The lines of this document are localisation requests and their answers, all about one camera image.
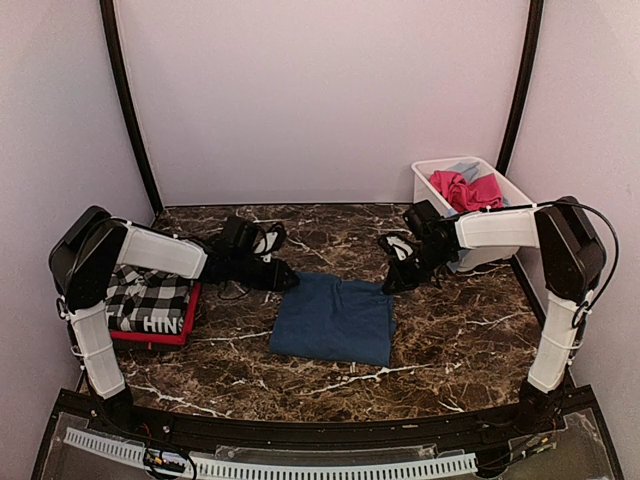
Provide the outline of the blue garment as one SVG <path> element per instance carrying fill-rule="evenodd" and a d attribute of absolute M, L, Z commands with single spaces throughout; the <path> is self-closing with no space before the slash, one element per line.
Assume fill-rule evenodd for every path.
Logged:
<path fill-rule="evenodd" d="M 284 295 L 270 338 L 272 354 L 388 368 L 396 323 L 393 297 L 378 284 L 300 273 Z"/>

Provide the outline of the black white plaid shirt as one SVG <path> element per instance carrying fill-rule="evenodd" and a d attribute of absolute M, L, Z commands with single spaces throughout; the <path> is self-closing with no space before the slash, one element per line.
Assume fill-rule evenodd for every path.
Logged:
<path fill-rule="evenodd" d="M 175 274 L 117 265 L 105 299 L 112 331 L 178 335 L 183 331 L 194 281 Z"/>

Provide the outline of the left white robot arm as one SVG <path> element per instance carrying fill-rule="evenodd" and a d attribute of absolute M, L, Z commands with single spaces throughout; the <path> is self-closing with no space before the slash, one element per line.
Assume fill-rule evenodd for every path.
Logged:
<path fill-rule="evenodd" d="M 221 233 L 207 240 L 180 238 L 112 216 L 91 206 L 69 228 L 49 255 L 59 294 L 59 314 L 70 325 L 89 385 L 103 400 L 101 417 L 120 436 L 141 427 L 140 412 L 119 398 L 127 385 L 108 332 L 105 299 L 117 265 L 157 270 L 205 284 L 236 282 L 251 290 L 286 292 L 300 279 L 274 257 L 286 237 L 276 238 L 238 216 L 226 219 Z"/>

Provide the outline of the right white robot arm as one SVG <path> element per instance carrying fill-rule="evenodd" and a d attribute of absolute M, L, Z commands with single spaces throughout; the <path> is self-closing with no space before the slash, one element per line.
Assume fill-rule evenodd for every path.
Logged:
<path fill-rule="evenodd" d="M 529 247 L 539 251 L 548 308 L 527 382 L 542 393 L 555 390 L 580 347 L 587 316 L 604 293 L 615 268 L 589 217 L 596 209 L 572 196 L 539 204 L 440 215 L 428 200 L 413 204 L 403 219 L 412 234 L 382 235 L 389 255 L 382 290 L 387 295 L 436 280 L 438 271 L 462 250 Z"/>

